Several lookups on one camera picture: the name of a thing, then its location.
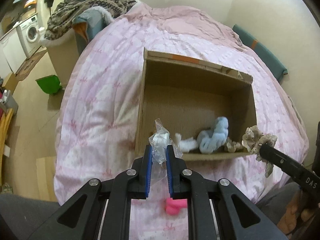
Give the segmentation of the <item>clear plastic bag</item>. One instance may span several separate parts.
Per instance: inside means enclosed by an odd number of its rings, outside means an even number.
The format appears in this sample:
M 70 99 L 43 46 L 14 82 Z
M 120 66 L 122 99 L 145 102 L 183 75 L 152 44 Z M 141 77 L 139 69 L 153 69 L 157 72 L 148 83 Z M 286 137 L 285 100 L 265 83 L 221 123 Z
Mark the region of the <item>clear plastic bag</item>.
M 173 146 L 175 157 L 182 158 L 183 153 L 179 148 L 181 135 L 176 133 L 171 138 L 170 132 L 163 126 L 160 118 L 155 120 L 155 129 L 155 133 L 149 137 L 153 161 L 160 165 L 166 162 L 166 150 L 169 145 Z

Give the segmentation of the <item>white sock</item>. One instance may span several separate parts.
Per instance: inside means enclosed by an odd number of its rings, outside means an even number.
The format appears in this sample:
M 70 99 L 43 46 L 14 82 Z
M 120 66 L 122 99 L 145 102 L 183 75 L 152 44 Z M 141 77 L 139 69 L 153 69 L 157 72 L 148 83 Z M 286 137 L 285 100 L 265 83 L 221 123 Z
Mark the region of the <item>white sock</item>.
M 199 144 L 193 137 L 183 140 L 180 133 L 175 134 L 175 144 L 182 153 L 189 153 L 199 148 Z

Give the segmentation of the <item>light blue fluffy sock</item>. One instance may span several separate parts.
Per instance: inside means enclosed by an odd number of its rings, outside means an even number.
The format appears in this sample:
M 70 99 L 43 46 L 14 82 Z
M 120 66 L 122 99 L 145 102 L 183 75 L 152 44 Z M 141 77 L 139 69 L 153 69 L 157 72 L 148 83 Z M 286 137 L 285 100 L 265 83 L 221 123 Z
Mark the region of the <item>light blue fluffy sock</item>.
M 203 130 L 197 136 L 197 143 L 202 154 L 212 154 L 223 146 L 228 138 L 228 119 L 220 116 L 215 119 L 211 129 Z

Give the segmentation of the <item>white floral scrunchie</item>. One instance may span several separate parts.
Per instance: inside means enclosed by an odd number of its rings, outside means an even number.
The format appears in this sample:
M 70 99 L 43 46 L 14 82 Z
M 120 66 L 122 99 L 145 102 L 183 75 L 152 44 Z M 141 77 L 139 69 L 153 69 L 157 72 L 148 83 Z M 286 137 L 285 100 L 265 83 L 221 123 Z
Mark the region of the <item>white floral scrunchie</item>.
M 265 163 L 265 177 L 268 178 L 272 172 L 274 165 L 263 159 L 260 155 L 260 148 L 262 145 L 267 144 L 268 146 L 274 147 L 277 142 L 277 136 L 270 133 L 263 133 L 259 130 L 257 125 L 246 128 L 245 134 L 242 136 L 242 146 L 251 155 L 256 155 L 257 161 Z

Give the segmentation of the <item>beige lace scrunchie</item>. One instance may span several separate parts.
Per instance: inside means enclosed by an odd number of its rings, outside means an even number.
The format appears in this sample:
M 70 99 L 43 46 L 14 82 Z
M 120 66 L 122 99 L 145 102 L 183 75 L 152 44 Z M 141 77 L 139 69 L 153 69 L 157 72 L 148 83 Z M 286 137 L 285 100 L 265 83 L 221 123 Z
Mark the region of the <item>beige lace scrunchie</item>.
M 229 153 L 242 152 L 244 149 L 240 142 L 233 141 L 230 137 L 227 138 L 223 148 L 225 152 Z

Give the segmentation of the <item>pink patterned quilt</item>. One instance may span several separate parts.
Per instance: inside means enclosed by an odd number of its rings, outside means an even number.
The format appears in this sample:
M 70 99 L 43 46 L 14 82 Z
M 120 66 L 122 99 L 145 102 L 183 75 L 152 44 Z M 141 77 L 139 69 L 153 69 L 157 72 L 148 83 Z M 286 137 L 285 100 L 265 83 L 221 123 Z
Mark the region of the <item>pink patterned quilt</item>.
M 257 123 L 298 162 L 309 150 L 287 94 L 232 29 L 192 7 L 133 7 L 102 30 L 77 61 L 57 122 L 54 191 L 64 204 L 89 179 L 107 180 L 134 160 L 143 51 L 189 56 L 253 77 Z

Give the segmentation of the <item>open brown cardboard box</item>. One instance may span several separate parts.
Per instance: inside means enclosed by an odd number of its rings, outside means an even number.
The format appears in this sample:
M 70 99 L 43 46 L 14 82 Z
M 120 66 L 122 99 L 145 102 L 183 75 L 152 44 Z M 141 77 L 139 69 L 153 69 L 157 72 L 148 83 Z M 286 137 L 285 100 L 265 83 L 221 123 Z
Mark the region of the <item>open brown cardboard box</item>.
M 188 139 L 224 116 L 229 138 L 241 142 L 246 129 L 257 123 L 252 82 L 250 75 L 232 68 L 145 49 L 136 156 L 144 154 L 157 119 L 171 137 L 179 133 Z

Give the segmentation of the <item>green plastic dustpan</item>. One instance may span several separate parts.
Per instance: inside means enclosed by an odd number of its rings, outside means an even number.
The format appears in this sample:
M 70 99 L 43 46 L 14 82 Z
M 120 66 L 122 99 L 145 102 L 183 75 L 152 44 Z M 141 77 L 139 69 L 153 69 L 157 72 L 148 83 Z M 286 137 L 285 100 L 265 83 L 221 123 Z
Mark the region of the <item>green plastic dustpan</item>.
M 49 75 L 36 80 L 41 90 L 49 95 L 56 94 L 62 89 L 61 82 L 56 75 Z

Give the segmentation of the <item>teal headboard cushion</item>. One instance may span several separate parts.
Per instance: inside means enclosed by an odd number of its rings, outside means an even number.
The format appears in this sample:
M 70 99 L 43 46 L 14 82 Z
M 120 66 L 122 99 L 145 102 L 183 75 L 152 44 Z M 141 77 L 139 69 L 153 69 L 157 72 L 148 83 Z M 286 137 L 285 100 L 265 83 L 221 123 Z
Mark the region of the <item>teal headboard cushion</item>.
M 278 58 L 239 25 L 235 24 L 232 27 L 232 30 L 239 35 L 239 38 L 244 45 L 251 48 L 262 59 L 276 80 L 278 82 L 282 81 L 284 76 L 288 74 L 288 71 Z

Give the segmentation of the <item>grey fur-trimmed jacket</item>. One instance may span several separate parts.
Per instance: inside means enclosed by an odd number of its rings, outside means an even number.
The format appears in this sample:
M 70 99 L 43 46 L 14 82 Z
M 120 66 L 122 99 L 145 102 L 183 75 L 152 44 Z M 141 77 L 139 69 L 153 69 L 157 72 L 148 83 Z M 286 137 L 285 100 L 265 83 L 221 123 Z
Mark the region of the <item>grey fur-trimmed jacket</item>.
M 84 51 L 95 36 L 112 23 L 114 18 L 101 6 L 91 7 L 72 20 L 72 29 L 75 32 L 75 40 L 78 53 Z

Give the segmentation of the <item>grey trash bin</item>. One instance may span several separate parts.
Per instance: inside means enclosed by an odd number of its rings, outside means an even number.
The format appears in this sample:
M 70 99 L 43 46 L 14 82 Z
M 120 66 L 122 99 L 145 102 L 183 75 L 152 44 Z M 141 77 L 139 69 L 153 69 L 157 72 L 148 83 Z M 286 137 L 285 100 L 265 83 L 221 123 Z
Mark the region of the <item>grey trash bin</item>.
M 18 111 L 18 103 L 12 96 L 12 92 L 10 90 L 5 89 L 1 98 L 1 108 L 5 113 L 8 112 L 9 109 L 13 110 L 13 115 L 17 114 Z

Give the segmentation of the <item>brown door mat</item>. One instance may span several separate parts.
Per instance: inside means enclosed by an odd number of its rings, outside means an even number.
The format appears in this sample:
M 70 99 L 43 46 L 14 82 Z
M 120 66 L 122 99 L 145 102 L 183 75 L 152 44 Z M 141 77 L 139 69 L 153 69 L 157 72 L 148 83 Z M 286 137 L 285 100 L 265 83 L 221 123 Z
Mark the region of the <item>brown door mat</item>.
M 33 70 L 36 64 L 42 59 L 42 57 L 47 53 L 47 50 L 42 50 L 36 52 L 29 59 L 25 60 L 23 64 L 20 66 L 16 73 L 17 81 L 23 81 Z

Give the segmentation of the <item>brown patterned knit blanket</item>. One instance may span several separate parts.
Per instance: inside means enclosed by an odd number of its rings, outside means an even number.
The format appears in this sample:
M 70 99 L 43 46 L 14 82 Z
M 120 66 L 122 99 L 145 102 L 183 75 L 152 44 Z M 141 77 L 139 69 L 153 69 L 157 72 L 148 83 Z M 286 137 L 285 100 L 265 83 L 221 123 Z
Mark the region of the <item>brown patterned knit blanket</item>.
M 40 39 L 44 47 L 62 44 L 71 36 L 75 18 L 86 11 L 98 11 L 106 24 L 127 13 L 137 0 L 63 0 L 51 14 L 47 29 Z

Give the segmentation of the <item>white kitchen cabinets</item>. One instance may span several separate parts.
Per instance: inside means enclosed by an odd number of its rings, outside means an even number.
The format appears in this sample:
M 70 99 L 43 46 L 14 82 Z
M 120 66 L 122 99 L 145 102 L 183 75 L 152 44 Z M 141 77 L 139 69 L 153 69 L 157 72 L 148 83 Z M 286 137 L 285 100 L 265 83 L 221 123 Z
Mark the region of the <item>white kitchen cabinets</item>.
M 14 28 L 1 38 L 4 55 L 13 73 L 17 73 L 26 60 L 17 30 Z

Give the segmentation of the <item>white washing machine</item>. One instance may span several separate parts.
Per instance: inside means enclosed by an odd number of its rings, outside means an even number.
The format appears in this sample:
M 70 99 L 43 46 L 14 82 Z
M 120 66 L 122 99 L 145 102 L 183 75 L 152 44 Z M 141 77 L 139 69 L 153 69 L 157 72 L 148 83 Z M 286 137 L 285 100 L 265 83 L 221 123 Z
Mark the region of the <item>white washing machine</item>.
M 37 14 L 22 21 L 17 27 L 17 33 L 26 57 L 29 59 L 40 48 L 40 32 Z

